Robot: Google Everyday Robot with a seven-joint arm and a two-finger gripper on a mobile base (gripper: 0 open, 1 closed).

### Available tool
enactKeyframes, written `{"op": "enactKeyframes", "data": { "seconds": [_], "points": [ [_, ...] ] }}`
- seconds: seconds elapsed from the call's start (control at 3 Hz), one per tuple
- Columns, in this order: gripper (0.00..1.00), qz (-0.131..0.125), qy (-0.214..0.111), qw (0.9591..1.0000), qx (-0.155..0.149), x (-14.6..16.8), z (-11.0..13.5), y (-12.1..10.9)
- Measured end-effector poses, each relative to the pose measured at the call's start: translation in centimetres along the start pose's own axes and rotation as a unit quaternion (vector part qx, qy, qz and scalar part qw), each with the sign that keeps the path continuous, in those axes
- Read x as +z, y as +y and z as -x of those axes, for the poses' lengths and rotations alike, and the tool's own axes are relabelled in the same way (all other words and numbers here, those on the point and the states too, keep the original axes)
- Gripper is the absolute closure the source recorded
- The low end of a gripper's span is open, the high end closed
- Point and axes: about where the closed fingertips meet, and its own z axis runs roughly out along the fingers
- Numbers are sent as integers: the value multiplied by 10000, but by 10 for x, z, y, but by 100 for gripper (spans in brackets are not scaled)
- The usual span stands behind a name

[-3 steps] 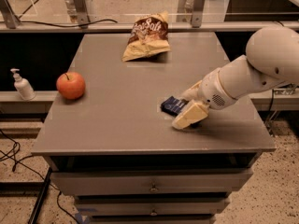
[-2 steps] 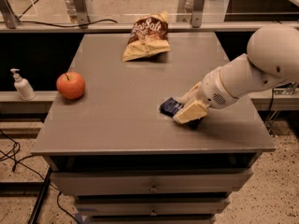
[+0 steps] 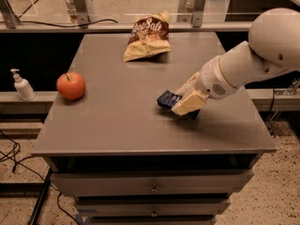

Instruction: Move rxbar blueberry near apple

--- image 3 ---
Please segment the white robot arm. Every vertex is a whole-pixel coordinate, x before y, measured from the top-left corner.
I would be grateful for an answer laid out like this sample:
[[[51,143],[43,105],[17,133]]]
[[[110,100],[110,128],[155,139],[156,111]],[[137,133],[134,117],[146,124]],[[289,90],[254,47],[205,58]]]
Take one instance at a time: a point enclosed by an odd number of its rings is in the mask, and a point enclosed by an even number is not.
[[[185,115],[209,98],[222,99],[240,87],[300,69],[300,12],[273,8],[255,19],[248,40],[214,57],[183,84],[172,111]]]

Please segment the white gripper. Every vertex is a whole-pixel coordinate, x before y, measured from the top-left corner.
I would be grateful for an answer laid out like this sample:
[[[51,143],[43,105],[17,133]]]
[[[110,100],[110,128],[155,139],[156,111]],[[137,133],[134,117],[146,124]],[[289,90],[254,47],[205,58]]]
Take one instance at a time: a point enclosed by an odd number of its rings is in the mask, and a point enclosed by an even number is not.
[[[223,76],[219,65],[220,56],[205,63],[201,70],[193,74],[176,94],[181,99],[172,107],[178,115],[185,115],[203,108],[208,98],[222,99],[234,94],[237,89],[231,86]]]

